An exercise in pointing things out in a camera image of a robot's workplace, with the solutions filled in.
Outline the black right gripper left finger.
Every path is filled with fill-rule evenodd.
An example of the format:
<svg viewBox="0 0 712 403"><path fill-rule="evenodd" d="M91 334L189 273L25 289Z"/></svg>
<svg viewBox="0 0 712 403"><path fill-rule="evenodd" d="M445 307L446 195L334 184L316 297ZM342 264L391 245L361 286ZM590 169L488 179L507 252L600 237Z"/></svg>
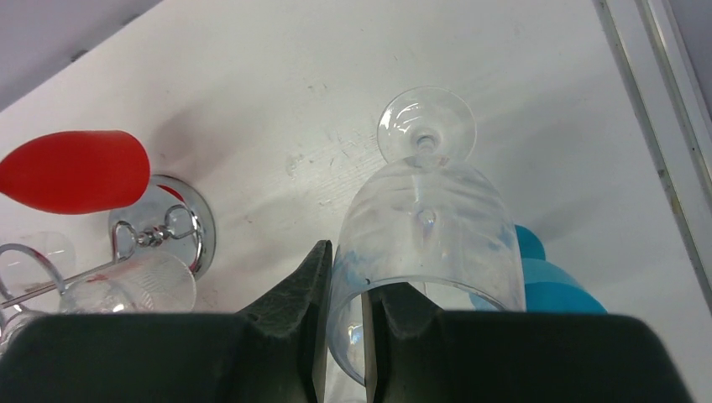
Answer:
<svg viewBox="0 0 712 403"><path fill-rule="evenodd" d="M321 402L332 244L234 313L52 315L1 359L4 402Z"/></svg>

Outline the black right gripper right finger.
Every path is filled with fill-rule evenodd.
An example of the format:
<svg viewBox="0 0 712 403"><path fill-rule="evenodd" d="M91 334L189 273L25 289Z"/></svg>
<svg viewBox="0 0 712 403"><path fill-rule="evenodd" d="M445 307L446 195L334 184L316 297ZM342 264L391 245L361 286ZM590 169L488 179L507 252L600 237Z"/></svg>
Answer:
<svg viewBox="0 0 712 403"><path fill-rule="evenodd" d="M371 402L689 402L632 317L449 311L407 283L362 297Z"/></svg>

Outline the clear glass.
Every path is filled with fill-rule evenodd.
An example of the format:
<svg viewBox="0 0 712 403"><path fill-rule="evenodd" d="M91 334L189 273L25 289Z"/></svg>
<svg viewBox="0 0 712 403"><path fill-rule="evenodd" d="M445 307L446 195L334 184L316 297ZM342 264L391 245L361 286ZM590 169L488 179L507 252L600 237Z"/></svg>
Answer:
<svg viewBox="0 0 712 403"><path fill-rule="evenodd" d="M188 312L196 281L172 254L151 252L99 270L67 287L61 313Z"/></svg>

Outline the clear glass back gold rack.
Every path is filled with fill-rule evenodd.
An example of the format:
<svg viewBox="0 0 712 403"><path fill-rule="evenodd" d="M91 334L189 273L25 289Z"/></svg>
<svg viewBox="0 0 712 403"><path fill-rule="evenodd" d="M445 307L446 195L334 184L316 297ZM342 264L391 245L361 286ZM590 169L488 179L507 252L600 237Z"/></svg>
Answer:
<svg viewBox="0 0 712 403"><path fill-rule="evenodd" d="M434 86L403 92L382 112L385 165L353 198L332 266L327 343L364 382L361 296L405 282L446 309L524 311L516 226L500 193L468 161L476 141L469 105Z"/></svg>

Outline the blue wine glass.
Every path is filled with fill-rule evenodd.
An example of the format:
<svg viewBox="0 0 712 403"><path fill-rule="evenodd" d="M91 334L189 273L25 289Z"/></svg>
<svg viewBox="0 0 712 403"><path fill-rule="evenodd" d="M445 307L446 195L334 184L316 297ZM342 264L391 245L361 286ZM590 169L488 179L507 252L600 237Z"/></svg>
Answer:
<svg viewBox="0 0 712 403"><path fill-rule="evenodd" d="M539 237L528 228L516 226L529 312L605 314L607 310L569 273L547 261Z"/></svg>

